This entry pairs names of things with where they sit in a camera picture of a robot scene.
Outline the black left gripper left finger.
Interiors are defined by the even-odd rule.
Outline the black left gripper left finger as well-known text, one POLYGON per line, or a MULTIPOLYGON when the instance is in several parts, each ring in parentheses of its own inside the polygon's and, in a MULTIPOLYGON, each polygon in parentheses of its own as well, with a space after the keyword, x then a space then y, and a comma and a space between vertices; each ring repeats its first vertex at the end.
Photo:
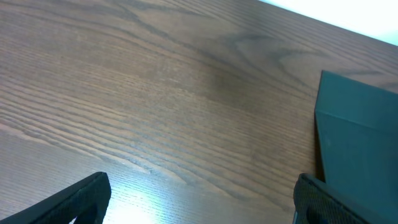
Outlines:
POLYGON ((1 224, 102 224, 111 198, 105 172, 95 172, 41 202, 11 215, 1 224))

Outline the dark green box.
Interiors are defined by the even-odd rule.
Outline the dark green box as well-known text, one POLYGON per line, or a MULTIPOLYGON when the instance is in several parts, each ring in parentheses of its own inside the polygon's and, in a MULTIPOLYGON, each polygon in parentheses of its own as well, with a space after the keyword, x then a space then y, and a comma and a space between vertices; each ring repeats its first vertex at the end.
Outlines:
POLYGON ((397 223, 397 94, 324 71, 315 121, 326 184, 397 223))

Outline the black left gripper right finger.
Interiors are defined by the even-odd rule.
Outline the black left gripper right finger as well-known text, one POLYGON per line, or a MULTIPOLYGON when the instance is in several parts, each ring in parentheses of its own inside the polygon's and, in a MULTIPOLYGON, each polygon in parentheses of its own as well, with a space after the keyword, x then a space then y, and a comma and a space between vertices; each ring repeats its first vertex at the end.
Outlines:
POLYGON ((306 173, 300 174, 295 184, 294 205, 293 224, 390 223, 306 173))

